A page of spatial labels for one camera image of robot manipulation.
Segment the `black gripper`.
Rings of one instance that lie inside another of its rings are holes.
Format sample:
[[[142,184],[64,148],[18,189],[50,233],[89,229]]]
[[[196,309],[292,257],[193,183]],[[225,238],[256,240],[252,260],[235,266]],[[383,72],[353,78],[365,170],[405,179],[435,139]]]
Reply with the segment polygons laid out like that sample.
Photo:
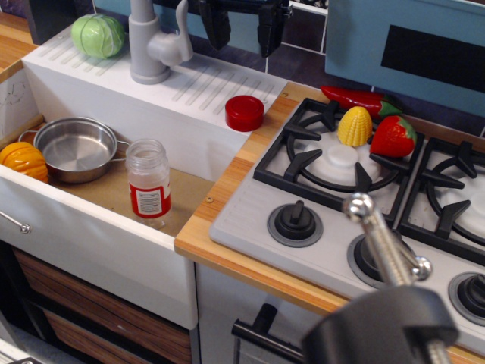
[[[213,0],[188,1],[189,13],[201,17],[208,41],[221,50],[230,41],[228,12],[258,16],[258,43],[262,58],[270,56],[281,44],[286,19],[293,15],[290,1]]]

